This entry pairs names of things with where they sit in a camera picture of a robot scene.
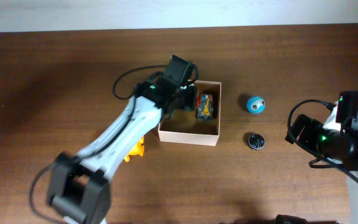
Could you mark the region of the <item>red grey toy car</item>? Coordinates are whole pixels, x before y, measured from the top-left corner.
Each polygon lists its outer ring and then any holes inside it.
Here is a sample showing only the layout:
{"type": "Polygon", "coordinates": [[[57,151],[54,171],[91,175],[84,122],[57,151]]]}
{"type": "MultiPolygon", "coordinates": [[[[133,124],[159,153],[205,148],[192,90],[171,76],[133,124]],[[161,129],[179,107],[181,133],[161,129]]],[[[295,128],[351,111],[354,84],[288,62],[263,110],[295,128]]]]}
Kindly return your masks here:
{"type": "Polygon", "coordinates": [[[198,96],[197,102],[197,118],[200,121],[213,119],[213,95],[202,93],[198,96]]]}

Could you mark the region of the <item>blue ball with eyes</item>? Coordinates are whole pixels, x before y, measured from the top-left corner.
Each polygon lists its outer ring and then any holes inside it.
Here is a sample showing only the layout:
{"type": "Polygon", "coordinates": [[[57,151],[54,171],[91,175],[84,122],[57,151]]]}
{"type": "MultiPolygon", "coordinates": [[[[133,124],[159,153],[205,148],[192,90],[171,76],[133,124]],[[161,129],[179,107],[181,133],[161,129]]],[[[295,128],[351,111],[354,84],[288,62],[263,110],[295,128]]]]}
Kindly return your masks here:
{"type": "Polygon", "coordinates": [[[247,101],[247,110],[252,114],[259,114],[265,109],[265,100],[261,96],[252,96],[247,101]]]}

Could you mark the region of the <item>orange toy figure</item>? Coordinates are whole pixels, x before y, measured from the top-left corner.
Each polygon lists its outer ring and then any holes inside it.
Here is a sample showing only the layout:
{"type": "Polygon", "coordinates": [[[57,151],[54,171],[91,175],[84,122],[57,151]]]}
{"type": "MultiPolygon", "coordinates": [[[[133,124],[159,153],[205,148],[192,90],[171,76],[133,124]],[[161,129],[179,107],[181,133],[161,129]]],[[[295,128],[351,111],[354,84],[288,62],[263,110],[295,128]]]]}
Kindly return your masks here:
{"type": "Polygon", "coordinates": [[[125,162],[129,162],[131,156],[143,156],[144,155],[144,137],[142,136],[139,141],[132,147],[124,158],[125,162]]]}

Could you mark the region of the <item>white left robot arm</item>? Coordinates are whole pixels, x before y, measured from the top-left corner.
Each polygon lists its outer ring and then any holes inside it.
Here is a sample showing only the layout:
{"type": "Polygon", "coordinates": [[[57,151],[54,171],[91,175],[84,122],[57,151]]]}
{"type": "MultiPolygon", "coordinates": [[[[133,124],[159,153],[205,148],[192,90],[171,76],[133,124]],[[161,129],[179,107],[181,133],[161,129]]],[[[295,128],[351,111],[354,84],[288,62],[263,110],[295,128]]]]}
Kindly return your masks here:
{"type": "Polygon", "coordinates": [[[111,206],[110,181],[141,137],[175,110],[195,107],[193,81],[160,77],[135,86],[120,116],[74,156],[61,153],[52,171],[47,204],[64,223],[105,223],[111,206]]]}

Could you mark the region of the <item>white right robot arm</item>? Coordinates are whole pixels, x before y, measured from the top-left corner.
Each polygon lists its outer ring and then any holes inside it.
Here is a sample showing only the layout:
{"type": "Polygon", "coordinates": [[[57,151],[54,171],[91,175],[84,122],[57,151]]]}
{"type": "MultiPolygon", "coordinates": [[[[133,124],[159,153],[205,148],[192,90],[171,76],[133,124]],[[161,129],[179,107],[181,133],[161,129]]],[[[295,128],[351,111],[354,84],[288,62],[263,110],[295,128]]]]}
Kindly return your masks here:
{"type": "Polygon", "coordinates": [[[342,91],[334,103],[320,101],[331,113],[325,122],[305,114],[287,119],[286,141],[314,156],[313,169],[336,169],[347,177],[350,222],[358,223],[358,91],[342,91]]]}

